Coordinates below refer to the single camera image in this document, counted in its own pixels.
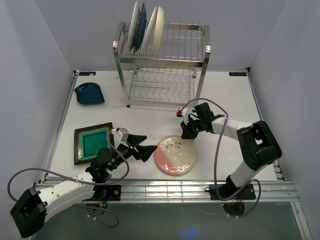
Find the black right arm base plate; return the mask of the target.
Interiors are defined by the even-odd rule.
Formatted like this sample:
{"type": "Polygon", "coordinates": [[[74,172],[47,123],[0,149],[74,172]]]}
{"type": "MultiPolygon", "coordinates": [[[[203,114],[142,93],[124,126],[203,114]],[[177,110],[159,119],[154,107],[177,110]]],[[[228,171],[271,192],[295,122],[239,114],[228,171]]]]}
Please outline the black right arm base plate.
{"type": "MultiPolygon", "coordinates": [[[[210,194],[211,200],[219,200],[218,195],[216,194],[215,185],[210,184],[208,187],[204,189],[206,192],[210,194]]],[[[221,198],[226,199],[233,195],[238,188],[231,188],[227,184],[218,184],[217,190],[221,198]]],[[[254,191],[253,184],[248,184],[242,191],[240,191],[237,195],[235,195],[232,200],[255,200],[256,194],[254,191]]]]}

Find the cream and pink branch plate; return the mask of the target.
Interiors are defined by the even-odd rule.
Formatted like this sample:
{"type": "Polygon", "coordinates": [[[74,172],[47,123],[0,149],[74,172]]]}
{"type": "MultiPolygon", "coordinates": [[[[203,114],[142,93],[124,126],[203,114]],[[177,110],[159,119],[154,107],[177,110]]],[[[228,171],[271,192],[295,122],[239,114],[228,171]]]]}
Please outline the cream and pink branch plate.
{"type": "Polygon", "coordinates": [[[164,137],[153,153],[157,167],[167,175],[187,174],[197,162],[198,153],[192,140],[182,139],[179,135],[164,137]]]}

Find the square black teal plate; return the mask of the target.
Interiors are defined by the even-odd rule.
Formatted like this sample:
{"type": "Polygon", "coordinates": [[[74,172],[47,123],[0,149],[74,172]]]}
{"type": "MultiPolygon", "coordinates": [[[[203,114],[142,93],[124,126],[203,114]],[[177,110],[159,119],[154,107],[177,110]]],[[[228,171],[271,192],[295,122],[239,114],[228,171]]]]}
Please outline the square black teal plate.
{"type": "Polygon", "coordinates": [[[73,163],[75,166],[91,163],[103,148],[109,148],[106,141],[113,128],[111,122],[78,128],[74,130],[73,163]]]}

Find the dark teal blossom plate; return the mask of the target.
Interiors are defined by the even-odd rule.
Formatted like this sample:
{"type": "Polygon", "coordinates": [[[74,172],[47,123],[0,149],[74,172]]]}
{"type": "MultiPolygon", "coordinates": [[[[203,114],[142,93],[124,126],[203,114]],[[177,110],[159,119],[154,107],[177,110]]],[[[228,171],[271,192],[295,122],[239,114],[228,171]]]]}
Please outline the dark teal blossom plate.
{"type": "Polygon", "coordinates": [[[136,35],[134,51],[133,51],[134,53],[136,53],[142,46],[146,24],[147,24],[147,8],[146,8],[146,4],[143,3],[141,12],[140,12],[139,24],[137,28],[137,35],[136,35]]]}

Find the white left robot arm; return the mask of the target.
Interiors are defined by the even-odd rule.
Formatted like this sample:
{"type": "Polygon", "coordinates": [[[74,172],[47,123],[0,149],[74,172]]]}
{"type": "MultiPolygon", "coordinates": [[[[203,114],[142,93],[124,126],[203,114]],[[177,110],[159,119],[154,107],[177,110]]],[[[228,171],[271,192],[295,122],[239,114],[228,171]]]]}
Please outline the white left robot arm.
{"type": "Polygon", "coordinates": [[[145,135],[116,133],[120,144],[110,144],[97,153],[91,164],[75,177],[65,177],[64,181],[40,190],[31,187],[15,201],[10,210],[15,225],[22,238],[38,232],[54,215],[81,201],[94,198],[100,200],[106,195],[106,185],[110,172],[117,169],[128,158],[146,162],[157,149],[155,145],[141,146],[145,135]]]}

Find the stainless steel dish rack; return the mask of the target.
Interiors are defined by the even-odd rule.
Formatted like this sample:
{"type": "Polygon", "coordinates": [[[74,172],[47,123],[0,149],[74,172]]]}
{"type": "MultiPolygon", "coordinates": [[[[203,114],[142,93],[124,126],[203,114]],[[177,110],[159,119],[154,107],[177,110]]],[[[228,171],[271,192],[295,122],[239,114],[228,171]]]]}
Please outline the stainless steel dish rack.
{"type": "Polygon", "coordinates": [[[151,45],[128,51],[129,28],[121,21],[112,43],[126,107],[180,107],[200,97],[212,51],[209,25],[165,23],[157,55],[151,45]]]}

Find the cream bear plate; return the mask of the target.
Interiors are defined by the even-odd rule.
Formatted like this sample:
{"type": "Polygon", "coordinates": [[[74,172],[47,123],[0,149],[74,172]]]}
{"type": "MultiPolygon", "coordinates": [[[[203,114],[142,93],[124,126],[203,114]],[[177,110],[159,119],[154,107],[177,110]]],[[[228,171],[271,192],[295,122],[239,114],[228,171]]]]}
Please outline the cream bear plate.
{"type": "Polygon", "coordinates": [[[165,21],[165,13],[163,8],[159,6],[157,10],[157,17],[156,17],[155,29],[154,29],[154,38],[153,38],[153,46],[152,46],[153,56],[157,56],[160,51],[164,21],[165,21]]]}

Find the left blue table label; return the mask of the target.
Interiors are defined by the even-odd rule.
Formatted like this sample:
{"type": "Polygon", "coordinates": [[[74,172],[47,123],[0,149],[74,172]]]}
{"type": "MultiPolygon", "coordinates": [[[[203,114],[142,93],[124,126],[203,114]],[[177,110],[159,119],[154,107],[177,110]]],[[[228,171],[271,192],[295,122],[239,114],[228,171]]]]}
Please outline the left blue table label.
{"type": "Polygon", "coordinates": [[[88,71],[84,72],[84,71],[82,71],[82,72],[79,73],[79,76],[95,76],[95,75],[96,75],[96,72],[95,72],[95,71],[91,71],[91,72],[88,72],[88,71]]]}

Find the white green red rimmed plate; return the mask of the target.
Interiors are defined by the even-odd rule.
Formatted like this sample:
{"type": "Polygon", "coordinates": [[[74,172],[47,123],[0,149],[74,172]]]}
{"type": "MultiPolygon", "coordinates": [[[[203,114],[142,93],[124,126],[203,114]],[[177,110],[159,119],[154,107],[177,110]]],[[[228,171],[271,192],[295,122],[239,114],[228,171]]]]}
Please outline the white green red rimmed plate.
{"type": "Polygon", "coordinates": [[[146,29],[146,32],[145,32],[145,35],[144,35],[144,39],[142,41],[141,48],[143,50],[146,49],[148,47],[149,43],[150,43],[153,31],[154,31],[155,26],[156,26],[157,14],[158,14],[158,8],[155,7],[153,12],[152,12],[150,21],[148,23],[148,26],[147,26],[147,29],[146,29]]]}

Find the dark blue irregular dish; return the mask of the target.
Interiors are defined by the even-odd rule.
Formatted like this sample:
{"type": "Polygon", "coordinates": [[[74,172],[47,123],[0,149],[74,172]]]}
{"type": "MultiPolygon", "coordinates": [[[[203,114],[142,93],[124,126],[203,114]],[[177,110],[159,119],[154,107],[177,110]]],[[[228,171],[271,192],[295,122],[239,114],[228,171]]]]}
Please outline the dark blue irregular dish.
{"type": "Polygon", "coordinates": [[[105,102],[101,87],[94,82],[85,82],[74,90],[76,100],[81,105],[99,105],[105,102]]]}

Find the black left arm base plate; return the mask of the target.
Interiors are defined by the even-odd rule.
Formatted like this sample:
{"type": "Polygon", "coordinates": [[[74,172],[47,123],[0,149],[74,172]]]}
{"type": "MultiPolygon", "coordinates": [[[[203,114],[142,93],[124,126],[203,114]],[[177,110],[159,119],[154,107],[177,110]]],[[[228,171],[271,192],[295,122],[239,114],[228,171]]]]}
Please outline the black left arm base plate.
{"type": "Polygon", "coordinates": [[[120,201],[122,193],[121,185],[101,185],[94,187],[94,200],[120,201]]]}

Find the aluminium front rail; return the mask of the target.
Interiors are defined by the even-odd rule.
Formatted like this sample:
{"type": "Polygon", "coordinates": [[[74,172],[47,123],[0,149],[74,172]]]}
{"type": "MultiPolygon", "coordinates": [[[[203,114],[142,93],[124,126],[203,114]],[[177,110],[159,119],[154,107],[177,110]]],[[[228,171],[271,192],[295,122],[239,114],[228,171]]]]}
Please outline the aluminium front rail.
{"type": "MultiPolygon", "coordinates": [[[[206,181],[124,181],[119,203],[210,203],[206,181]]],[[[261,181],[260,202],[298,202],[300,196],[291,181],[261,181]]]]}

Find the red and teal plate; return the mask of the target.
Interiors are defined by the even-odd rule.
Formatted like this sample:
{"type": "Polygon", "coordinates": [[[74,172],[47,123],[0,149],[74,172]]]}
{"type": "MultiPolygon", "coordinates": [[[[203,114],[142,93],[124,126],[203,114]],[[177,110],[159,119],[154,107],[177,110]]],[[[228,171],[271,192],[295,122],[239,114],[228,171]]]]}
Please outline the red and teal plate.
{"type": "Polygon", "coordinates": [[[137,30],[138,24],[140,20],[140,6],[138,1],[135,2],[133,13],[130,22],[130,28],[128,31],[128,38],[127,38],[127,51],[130,52],[135,45],[136,37],[137,37],[137,30]]]}

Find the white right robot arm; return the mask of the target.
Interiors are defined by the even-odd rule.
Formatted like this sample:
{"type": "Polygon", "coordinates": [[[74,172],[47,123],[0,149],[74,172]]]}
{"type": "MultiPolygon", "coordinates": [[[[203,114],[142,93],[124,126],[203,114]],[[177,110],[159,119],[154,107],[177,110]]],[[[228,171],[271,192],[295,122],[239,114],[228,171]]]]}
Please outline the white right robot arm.
{"type": "Polygon", "coordinates": [[[200,132],[207,132],[218,135],[219,142],[222,137],[238,141],[241,164],[226,178],[225,184],[214,186],[216,196],[222,201],[237,199],[261,170],[282,157],[281,147],[264,120],[253,123],[233,120],[227,113],[214,114],[206,102],[193,110],[183,106],[176,115],[183,119],[182,139],[194,140],[200,132]]]}

